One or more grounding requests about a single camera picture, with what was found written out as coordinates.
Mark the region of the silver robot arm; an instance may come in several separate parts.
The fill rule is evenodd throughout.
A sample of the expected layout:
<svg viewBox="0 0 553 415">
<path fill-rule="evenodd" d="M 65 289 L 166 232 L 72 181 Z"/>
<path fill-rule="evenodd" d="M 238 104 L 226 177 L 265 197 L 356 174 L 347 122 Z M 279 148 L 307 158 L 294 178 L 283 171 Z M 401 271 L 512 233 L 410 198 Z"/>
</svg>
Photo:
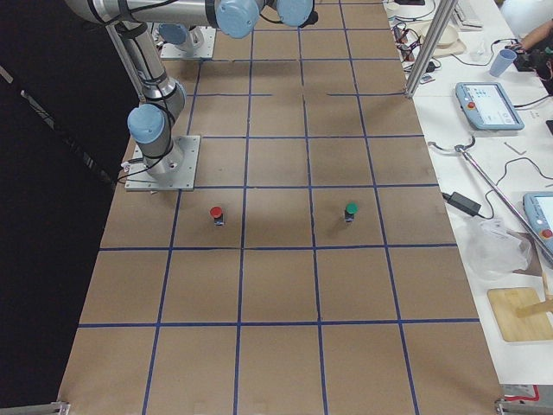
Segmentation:
<svg viewBox="0 0 553 415">
<path fill-rule="evenodd" d="M 127 125 L 142 152 L 143 168 L 125 175 L 147 190 L 181 187 L 178 175 L 186 170 L 182 141 L 172 135 L 186 101 L 182 84 L 171 78 L 148 30 L 151 22 L 185 27 L 219 28 L 233 38 L 254 29 L 265 7 L 273 1 L 70 1 L 68 7 L 91 23 L 114 29 L 122 61 L 141 87 L 143 101 L 133 109 Z"/>
<path fill-rule="evenodd" d="M 293 28 L 314 25 L 319 19 L 314 1 L 205 1 L 204 10 L 210 27 L 236 39 L 250 34 L 259 18 Z M 194 25 L 163 22 L 158 32 L 166 43 L 180 50 L 193 51 L 204 43 L 200 28 Z"/>
</svg>

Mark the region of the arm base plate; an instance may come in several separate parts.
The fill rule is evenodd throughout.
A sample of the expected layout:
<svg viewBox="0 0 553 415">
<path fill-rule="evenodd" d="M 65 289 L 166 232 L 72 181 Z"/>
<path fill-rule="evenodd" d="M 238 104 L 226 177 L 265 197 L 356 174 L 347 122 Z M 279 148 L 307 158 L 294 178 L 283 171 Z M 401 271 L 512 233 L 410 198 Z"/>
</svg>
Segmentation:
<svg viewBox="0 0 553 415">
<path fill-rule="evenodd" d="M 170 30 L 161 30 L 160 35 L 167 34 L 169 39 L 163 39 L 161 58 L 165 61 L 211 60 L 213 57 L 216 29 L 207 26 L 195 26 L 187 31 L 185 27 L 169 25 Z"/>
<path fill-rule="evenodd" d="M 133 157 L 139 162 L 130 166 L 129 177 L 124 178 L 127 191 L 194 190 L 201 136 L 173 137 L 172 140 L 172 150 L 158 164 L 153 159 L 144 159 L 135 145 Z"/>
</svg>

